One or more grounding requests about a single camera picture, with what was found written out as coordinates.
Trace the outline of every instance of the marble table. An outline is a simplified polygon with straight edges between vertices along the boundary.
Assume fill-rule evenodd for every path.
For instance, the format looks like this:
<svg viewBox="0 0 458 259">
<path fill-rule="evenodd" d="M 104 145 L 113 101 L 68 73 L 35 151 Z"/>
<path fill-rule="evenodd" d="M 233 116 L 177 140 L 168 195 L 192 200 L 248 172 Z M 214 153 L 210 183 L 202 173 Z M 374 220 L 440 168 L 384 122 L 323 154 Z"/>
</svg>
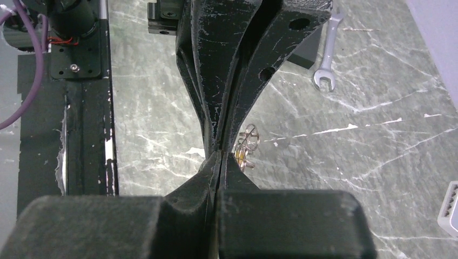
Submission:
<svg viewBox="0 0 458 259">
<path fill-rule="evenodd" d="M 204 160 L 174 38 L 147 33 L 147 2 L 109 1 L 121 195 L 166 195 Z M 246 175 L 265 189 L 352 193 L 379 258 L 458 258 L 458 238 L 436 222 L 458 180 L 456 108 L 404 1 L 341 10 L 336 91 L 314 89 L 317 65 L 286 62 L 244 122 L 262 137 Z"/>
</svg>

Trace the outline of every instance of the wrench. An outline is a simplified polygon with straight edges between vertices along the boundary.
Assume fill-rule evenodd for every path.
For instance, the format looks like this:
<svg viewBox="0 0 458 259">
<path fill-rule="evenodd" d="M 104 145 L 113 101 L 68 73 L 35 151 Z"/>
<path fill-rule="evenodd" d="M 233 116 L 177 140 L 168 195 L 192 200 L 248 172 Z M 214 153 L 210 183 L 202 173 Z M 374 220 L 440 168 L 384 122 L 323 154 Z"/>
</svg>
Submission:
<svg viewBox="0 0 458 259">
<path fill-rule="evenodd" d="M 320 80 L 327 78 L 331 81 L 329 91 L 332 92 L 335 89 L 335 78 L 331 70 L 332 56 L 334 52 L 335 36 L 337 35 L 337 27 L 339 26 L 342 19 L 345 17 L 345 13 L 340 12 L 339 8 L 336 11 L 333 10 L 331 18 L 329 19 L 328 32 L 326 35 L 326 46 L 325 53 L 323 54 L 323 61 L 321 62 L 320 68 L 315 71 L 313 79 L 315 81 L 316 89 L 320 90 Z"/>
</svg>

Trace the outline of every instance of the metal screw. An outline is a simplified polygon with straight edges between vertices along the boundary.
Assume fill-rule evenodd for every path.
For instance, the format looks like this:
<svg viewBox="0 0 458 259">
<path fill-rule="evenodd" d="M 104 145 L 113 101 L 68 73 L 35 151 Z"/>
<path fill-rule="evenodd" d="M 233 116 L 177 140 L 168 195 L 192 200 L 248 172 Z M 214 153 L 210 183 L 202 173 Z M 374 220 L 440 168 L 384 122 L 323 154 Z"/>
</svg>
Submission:
<svg viewBox="0 0 458 259">
<path fill-rule="evenodd" d="M 174 12 L 163 12 L 162 15 L 164 15 L 165 17 L 170 17 L 170 18 L 177 16 L 177 14 Z"/>
<path fill-rule="evenodd" d="M 71 64 L 71 65 L 70 65 L 70 70 L 71 70 L 72 72 L 75 72 L 75 73 L 76 73 L 76 72 L 79 71 L 79 66 L 78 66 L 77 64 Z"/>
</svg>

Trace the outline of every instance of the hole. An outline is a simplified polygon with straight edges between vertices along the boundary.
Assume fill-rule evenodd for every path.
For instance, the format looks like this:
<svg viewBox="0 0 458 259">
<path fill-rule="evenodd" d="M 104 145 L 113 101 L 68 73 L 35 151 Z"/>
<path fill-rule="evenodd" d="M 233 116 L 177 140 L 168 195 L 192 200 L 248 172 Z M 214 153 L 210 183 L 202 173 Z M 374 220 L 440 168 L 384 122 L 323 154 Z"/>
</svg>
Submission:
<svg viewBox="0 0 458 259">
<path fill-rule="evenodd" d="M 301 19 L 297 19 L 297 20 L 294 20 L 294 21 L 290 22 L 289 23 L 289 28 L 291 30 L 300 31 L 300 30 L 305 29 L 309 24 L 310 24 L 310 20 L 309 19 L 301 18 Z"/>
<path fill-rule="evenodd" d="M 266 69 L 263 69 L 261 73 L 259 73 L 259 79 L 261 79 L 262 81 L 269 81 L 274 73 L 275 69 L 273 69 L 273 67 L 268 67 Z"/>
</svg>

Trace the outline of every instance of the metal spring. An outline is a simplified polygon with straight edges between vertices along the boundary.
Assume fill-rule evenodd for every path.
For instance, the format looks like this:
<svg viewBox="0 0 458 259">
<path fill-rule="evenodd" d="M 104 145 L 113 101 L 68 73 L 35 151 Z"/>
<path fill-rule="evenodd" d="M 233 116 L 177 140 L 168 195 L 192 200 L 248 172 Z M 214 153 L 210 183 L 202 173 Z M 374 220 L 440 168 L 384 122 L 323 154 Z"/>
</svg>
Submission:
<svg viewBox="0 0 458 259">
<path fill-rule="evenodd" d="M 243 172 L 246 167 L 254 168 L 254 164 L 246 160 L 246 157 L 253 154 L 253 151 L 258 148 L 261 138 L 259 136 L 258 129 L 254 124 L 248 124 L 245 132 L 240 132 L 239 136 L 242 138 L 237 140 L 234 155 L 240 166 L 240 170 Z"/>
</svg>

